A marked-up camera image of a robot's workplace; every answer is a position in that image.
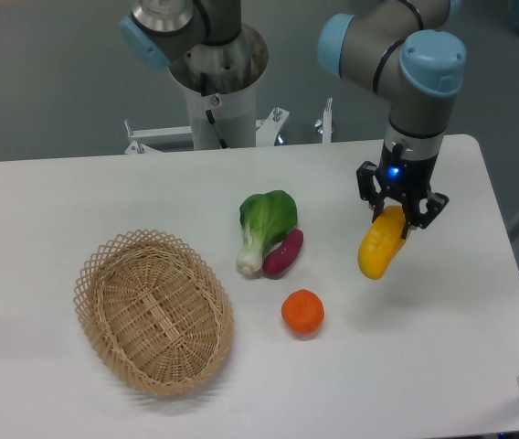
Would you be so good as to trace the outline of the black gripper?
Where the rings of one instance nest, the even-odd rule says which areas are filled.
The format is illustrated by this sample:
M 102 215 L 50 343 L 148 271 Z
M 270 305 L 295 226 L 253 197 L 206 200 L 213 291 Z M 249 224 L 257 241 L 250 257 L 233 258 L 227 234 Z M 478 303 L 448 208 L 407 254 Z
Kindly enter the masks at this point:
M 387 198 L 401 201 L 405 215 L 401 238 L 405 240 L 411 230 L 426 229 L 450 199 L 430 190 L 437 155 L 423 160 L 407 160 L 404 146 L 400 145 L 397 151 L 400 157 L 383 145 L 379 165 L 365 161 L 356 170 L 356 180 L 360 198 L 373 212 L 371 222 L 381 215 Z

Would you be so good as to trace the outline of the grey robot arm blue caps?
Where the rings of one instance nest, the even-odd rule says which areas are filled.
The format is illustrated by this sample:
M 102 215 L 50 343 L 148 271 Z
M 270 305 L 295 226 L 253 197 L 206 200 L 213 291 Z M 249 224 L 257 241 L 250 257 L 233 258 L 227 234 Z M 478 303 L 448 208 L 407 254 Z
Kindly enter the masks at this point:
M 317 58 L 334 76 L 389 102 L 377 163 L 356 172 L 360 197 L 376 215 L 398 202 L 404 232 L 424 229 L 448 198 L 430 179 L 463 83 L 466 49 L 442 30 L 456 1 L 385 1 L 364 18 L 331 17 Z M 190 119 L 198 149 L 253 146 L 252 91 L 268 50 L 244 24 L 238 1 L 136 1 L 120 23 L 127 45 L 153 70 L 169 70 L 196 100 Z

